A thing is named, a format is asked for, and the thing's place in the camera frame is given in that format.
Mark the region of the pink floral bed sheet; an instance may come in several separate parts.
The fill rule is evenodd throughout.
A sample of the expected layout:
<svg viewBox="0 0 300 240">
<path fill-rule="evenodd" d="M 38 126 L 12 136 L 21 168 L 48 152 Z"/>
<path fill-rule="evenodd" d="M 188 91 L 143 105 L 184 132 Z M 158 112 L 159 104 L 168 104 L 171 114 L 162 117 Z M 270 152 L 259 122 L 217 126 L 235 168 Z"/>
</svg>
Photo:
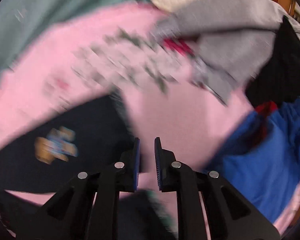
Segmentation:
<svg viewBox="0 0 300 240">
<path fill-rule="evenodd" d="M 200 168 L 252 107 L 240 89 L 223 106 L 189 83 L 191 67 L 184 55 L 150 45 L 146 32 L 160 16 L 148 5 L 123 3 L 42 33 L 1 75 L 0 150 L 76 106 L 119 92 L 127 127 L 141 139 L 138 187 L 176 221 L 172 194 L 158 192 L 155 137 Z"/>
</svg>

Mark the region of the dark navy pants grey waistband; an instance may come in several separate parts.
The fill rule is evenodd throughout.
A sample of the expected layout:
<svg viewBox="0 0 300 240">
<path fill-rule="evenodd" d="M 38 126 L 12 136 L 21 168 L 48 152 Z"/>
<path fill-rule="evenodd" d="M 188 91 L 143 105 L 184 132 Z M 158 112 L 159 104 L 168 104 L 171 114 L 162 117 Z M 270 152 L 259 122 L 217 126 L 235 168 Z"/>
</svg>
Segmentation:
<svg viewBox="0 0 300 240">
<path fill-rule="evenodd" d="M 16 234 L 80 172 L 96 173 L 133 149 L 121 94 L 113 92 L 54 117 L 0 150 L 0 239 Z M 174 239 L 146 191 L 121 192 L 123 239 Z"/>
</svg>

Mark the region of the blue garment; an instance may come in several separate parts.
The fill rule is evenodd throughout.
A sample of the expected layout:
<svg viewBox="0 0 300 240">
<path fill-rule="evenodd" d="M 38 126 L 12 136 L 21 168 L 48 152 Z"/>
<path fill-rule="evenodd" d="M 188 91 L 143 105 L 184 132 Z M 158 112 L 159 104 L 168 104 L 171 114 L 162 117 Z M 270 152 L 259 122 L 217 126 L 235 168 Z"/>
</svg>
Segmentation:
<svg viewBox="0 0 300 240">
<path fill-rule="evenodd" d="M 300 181 L 300 98 L 251 111 L 206 166 L 275 222 Z"/>
</svg>

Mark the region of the black garment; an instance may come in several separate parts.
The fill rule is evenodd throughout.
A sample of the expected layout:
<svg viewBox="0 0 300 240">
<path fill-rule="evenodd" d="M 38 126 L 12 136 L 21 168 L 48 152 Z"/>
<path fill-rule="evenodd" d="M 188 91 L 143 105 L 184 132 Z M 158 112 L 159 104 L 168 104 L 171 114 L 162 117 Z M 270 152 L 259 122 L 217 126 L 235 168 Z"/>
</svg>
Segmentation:
<svg viewBox="0 0 300 240">
<path fill-rule="evenodd" d="M 283 17 L 273 54 L 247 86 L 245 95 L 253 107 L 268 101 L 281 106 L 300 97 L 300 40 L 288 18 Z"/>
</svg>

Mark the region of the grey garment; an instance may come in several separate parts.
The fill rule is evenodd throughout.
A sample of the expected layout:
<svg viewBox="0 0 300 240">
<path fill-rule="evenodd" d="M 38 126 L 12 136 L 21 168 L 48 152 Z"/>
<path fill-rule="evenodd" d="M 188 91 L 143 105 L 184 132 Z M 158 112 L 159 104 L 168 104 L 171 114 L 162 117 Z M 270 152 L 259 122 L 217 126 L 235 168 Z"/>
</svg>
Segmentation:
<svg viewBox="0 0 300 240">
<path fill-rule="evenodd" d="M 195 38 L 191 81 L 227 104 L 270 60 L 283 17 L 300 40 L 300 23 L 271 0 L 194 0 L 158 21 L 151 38 Z"/>
</svg>

